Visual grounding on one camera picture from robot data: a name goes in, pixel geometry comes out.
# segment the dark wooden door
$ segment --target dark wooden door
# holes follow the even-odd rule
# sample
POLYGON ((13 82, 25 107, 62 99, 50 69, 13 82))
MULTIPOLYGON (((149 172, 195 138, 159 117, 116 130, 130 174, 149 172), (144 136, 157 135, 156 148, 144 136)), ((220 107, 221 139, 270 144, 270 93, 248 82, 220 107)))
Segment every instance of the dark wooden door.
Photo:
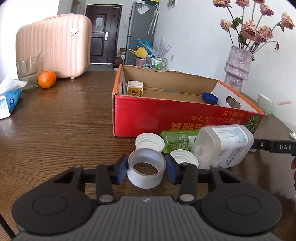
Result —
POLYGON ((86 16, 92 21, 91 63, 113 64, 122 5, 87 5, 86 16))

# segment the floor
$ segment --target floor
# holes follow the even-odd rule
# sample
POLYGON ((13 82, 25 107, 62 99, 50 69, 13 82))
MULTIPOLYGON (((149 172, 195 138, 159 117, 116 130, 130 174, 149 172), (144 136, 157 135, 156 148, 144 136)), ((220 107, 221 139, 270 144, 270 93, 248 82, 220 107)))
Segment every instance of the floor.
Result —
POLYGON ((86 71, 114 71, 113 64, 90 64, 86 71))

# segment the pink rose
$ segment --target pink rose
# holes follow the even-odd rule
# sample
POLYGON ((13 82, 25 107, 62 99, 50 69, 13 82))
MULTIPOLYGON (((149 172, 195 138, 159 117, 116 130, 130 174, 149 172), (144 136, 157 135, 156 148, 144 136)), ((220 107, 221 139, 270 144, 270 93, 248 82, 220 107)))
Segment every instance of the pink rose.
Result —
POLYGON ((271 28, 267 27, 266 25, 260 27, 258 32, 263 34, 267 39, 271 39, 273 37, 271 28))
POLYGON ((290 18, 290 16, 286 12, 284 12, 281 17, 281 25, 291 30, 293 30, 293 27, 295 27, 293 20, 290 18))
POLYGON ((241 7, 249 7, 250 6, 250 0, 235 0, 236 4, 241 7))
POLYGON ((231 27, 232 23, 226 19, 221 19, 221 27, 226 31, 229 32, 229 28, 231 27))
POLYGON ((253 41, 256 40, 257 30, 253 22, 251 22, 251 20, 249 20, 249 22, 242 24, 242 36, 253 41))
POLYGON ((260 43, 264 43, 266 41, 267 41, 267 38, 265 37, 264 34, 257 33, 256 39, 255 39, 256 43, 260 44, 260 43))
POLYGON ((271 8, 268 5, 260 4, 260 12, 263 16, 271 16, 274 15, 274 12, 271 10, 271 8))
POLYGON ((230 0, 213 0, 213 4, 216 7, 230 7, 230 0))
POLYGON ((259 3, 259 4, 264 4, 265 3, 265 0, 253 0, 254 2, 256 3, 259 3))

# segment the hand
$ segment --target hand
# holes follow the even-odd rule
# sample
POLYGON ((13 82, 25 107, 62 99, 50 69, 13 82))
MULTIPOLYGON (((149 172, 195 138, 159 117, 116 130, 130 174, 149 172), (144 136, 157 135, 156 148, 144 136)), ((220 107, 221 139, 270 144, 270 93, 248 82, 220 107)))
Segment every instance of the hand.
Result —
MULTIPOLYGON (((296 169, 296 157, 294 158, 294 160, 291 163, 291 169, 296 169)), ((294 172, 294 187, 296 190, 296 171, 294 172)))

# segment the pink straw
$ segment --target pink straw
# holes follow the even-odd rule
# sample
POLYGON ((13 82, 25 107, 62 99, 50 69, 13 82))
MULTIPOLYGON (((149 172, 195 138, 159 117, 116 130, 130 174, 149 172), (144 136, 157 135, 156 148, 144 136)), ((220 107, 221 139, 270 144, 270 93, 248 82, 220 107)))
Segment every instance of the pink straw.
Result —
POLYGON ((292 101, 288 100, 288 101, 279 102, 276 105, 291 104, 291 103, 292 101))

